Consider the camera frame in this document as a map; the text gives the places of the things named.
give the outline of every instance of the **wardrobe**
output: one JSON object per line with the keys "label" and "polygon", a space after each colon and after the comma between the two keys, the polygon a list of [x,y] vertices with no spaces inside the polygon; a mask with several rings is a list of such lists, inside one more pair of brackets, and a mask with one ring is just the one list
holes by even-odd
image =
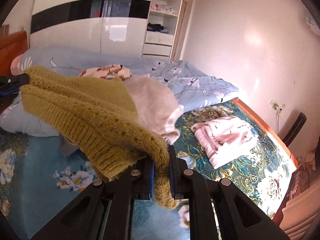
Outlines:
{"label": "wardrobe", "polygon": [[[182,0],[35,0],[30,47],[60,45],[169,59],[181,4]],[[162,25],[167,33],[147,31],[148,23]]]}

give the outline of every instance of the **leather headboard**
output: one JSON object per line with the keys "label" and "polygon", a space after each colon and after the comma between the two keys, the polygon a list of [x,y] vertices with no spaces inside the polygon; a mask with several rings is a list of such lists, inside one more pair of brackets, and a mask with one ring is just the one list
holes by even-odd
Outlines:
{"label": "leather headboard", "polygon": [[28,50],[26,31],[20,31],[0,38],[0,75],[11,77],[11,62]]}

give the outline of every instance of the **yellow sweater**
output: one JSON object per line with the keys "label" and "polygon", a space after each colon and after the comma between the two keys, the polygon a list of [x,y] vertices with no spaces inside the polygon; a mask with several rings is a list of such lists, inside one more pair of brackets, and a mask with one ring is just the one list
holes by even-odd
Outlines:
{"label": "yellow sweater", "polygon": [[25,73],[30,83],[20,91],[26,112],[76,144],[110,180],[149,154],[156,168],[155,200],[161,206],[176,206],[170,193],[166,142],[138,124],[135,105],[119,78],[66,77],[41,66]]}

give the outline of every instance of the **cable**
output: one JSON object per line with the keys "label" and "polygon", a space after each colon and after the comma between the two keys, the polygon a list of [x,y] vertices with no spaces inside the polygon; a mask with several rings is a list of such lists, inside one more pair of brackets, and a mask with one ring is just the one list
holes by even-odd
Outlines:
{"label": "cable", "polygon": [[277,122],[277,135],[279,135],[279,117],[280,117],[280,112],[282,111],[282,108],[280,108],[279,110],[279,114],[278,114],[278,122]]}

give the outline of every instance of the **mattress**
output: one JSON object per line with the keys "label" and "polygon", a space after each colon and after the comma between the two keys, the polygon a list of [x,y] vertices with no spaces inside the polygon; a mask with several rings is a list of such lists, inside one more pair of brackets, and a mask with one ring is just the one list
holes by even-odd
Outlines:
{"label": "mattress", "polygon": [[[195,122],[212,119],[212,106],[187,112],[178,119],[176,126],[181,136],[174,144],[176,155],[207,179],[230,179],[272,218],[284,198],[295,167],[232,101],[216,106],[252,126],[252,133],[259,142],[250,155],[213,169],[190,130]],[[80,151],[64,158],[59,150],[58,137],[36,138],[2,131],[0,140],[0,163],[6,163],[6,170],[0,173],[0,209],[17,235],[21,239],[30,239],[96,175]],[[132,239],[190,239],[187,217],[186,201],[181,201],[175,210],[168,210],[153,200],[136,200]]]}

